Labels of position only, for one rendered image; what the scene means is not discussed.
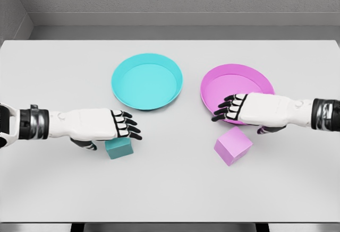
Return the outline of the teal block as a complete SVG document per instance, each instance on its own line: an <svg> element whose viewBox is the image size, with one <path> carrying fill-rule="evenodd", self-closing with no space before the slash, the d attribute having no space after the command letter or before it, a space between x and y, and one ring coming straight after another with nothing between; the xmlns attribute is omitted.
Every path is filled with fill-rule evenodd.
<svg viewBox="0 0 340 232"><path fill-rule="evenodd" d="M133 148L130 138L114 138L105 141L106 152L111 159L120 158L133 154Z"/></svg>

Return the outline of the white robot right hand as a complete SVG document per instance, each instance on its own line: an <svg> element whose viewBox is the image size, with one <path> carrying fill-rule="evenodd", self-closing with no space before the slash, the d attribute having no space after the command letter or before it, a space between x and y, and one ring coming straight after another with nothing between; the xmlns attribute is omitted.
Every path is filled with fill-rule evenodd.
<svg viewBox="0 0 340 232"><path fill-rule="evenodd" d="M288 124L290 99L263 93L227 96L214 112L213 122L229 119L247 125L258 125L258 134L275 133Z"/></svg>

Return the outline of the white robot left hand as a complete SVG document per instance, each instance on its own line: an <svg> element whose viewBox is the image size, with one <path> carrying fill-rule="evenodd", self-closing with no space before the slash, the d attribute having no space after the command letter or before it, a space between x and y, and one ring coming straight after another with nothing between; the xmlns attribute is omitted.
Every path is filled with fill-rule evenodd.
<svg viewBox="0 0 340 232"><path fill-rule="evenodd" d="M97 150L95 141L108 141L116 138L142 140L141 131L132 115L122 110L81 109L71 118L68 136L76 145Z"/></svg>

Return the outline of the pink plate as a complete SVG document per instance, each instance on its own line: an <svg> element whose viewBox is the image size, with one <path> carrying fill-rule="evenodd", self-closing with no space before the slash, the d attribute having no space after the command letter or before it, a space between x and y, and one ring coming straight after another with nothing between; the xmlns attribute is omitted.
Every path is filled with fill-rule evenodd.
<svg viewBox="0 0 340 232"><path fill-rule="evenodd" d="M205 74L200 85L202 102L213 113L224 98L248 93L274 94L270 81L259 71L241 64L224 64Z"/></svg>

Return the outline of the pink block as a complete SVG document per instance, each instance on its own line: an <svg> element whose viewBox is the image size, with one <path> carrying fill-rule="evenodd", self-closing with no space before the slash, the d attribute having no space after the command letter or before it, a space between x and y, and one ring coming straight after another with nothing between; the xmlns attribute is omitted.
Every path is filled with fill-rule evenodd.
<svg viewBox="0 0 340 232"><path fill-rule="evenodd" d="M252 141L238 127L233 127L216 140L214 150L224 163L231 166L242 158L252 145Z"/></svg>

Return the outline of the cyan plate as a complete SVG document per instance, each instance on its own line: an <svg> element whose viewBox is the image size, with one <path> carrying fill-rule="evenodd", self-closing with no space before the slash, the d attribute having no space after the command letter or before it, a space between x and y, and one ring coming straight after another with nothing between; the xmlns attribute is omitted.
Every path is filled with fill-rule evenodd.
<svg viewBox="0 0 340 232"><path fill-rule="evenodd" d="M183 74L180 67L164 55L137 54L117 66L111 87L115 97L126 106L154 110L177 98L183 87Z"/></svg>

